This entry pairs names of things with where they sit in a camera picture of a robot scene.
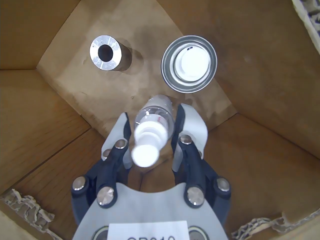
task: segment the metal rim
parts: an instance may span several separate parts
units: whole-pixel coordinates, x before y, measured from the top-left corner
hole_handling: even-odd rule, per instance
[[[173,68],[176,55],[181,49],[189,46],[201,47],[207,51],[210,56],[210,64],[206,74],[200,80],[193,82],[180,80],[178,76],[175,75]],[[216,71],[217,54],[214,47],[206,39],[197,35],[186,35],[173,41],[164,52],[161,60],[161,74],[164,81],[169,87],[180,93],[195,93],[202,90],[212,81]]]
[[[108,62],[101,60],[98,56],[98,50],[103,45],[110,46],[113,51],[113,57]],[[109,35],[100,35],[96,37],[91,43],[89,53],[91,60],[95,64],[95,66],[103,71],[114,70],[119,65],[122,58],[120,44],[117,40],[115,40],[113,37]]]
[[[99,236],[101,233],[106,232],[106,235],[108,236],[108,230],[109,230],[109,226],[104,226],[100,229],[98,229],[97,231],[95,231],[95,233],[92,236],[92,240],[99,240]]]
[[[198,226],[190,226],[190,227],[188,228],[188,231],[189,231],[189,235],[190,235],[191,232],[198,232],[198,233],[200,233],[201,236],[203,237],[202,240],[209,240],[209,237],[207,236],[206,232],[203,231],[203,230],[202,230],[200,227],[198,227]]]

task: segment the cardboard wall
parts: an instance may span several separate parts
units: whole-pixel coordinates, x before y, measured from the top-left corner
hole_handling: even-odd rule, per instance
[[[35,69],[80,0],[1,0],[2,70]]]
[[[215,78],[239,113],[320,158],[320,56],[291,0],[157,1],[215,47]]]
[[[0,71],[0,193],[90,129],[35,70]]]
[[[49,229],[65,240],[77,228],[71,184],[101,158],[104,138],[36,70],[0,71],[0,194],[14,188],[31,195],[55,215]],[[142,174],[133,167],[128,186],[139,190]],[[0,210],[24,228],[22,218],[1,202]],[[35,230],[28,230],[39,238]]]
[[[296,222],[320,207],[320,160],[243,115],[209,133],[204,159],[231,184],[228,236],[253,218],[275,219],[284,212]],[[172,159],[145,174],[141,191],[172,188],[171,166]],[[264,239],[276,235],[271,230]]]

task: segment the metal cylinder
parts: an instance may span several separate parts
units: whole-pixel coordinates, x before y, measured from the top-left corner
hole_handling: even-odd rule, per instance
[[[161,61],[161,73],[167,85],[186,94],[206,87],[216,70],[214,47],[197,35],[186,35],[173,41]]]
[[[92,41],[90,57],[103,71],[125,71],[132,62],[131,51],[109,35],[98,36]]]

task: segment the white label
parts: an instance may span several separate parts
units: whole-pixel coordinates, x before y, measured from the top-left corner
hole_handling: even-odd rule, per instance
[[[113,223],[107,240],[190,240],[187,221]]]

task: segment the can top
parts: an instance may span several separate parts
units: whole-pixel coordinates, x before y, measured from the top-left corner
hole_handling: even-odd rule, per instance
[[[195,93],[206,87],[217,70],[214,47],[203,37],[182,36],[163,54],[161,74],[169,87],[180,93]]]
[[[174,63],[174,69],[182,80],[197,81],[209,68],[209,54],[201,47],[191,46],[181,50]]]

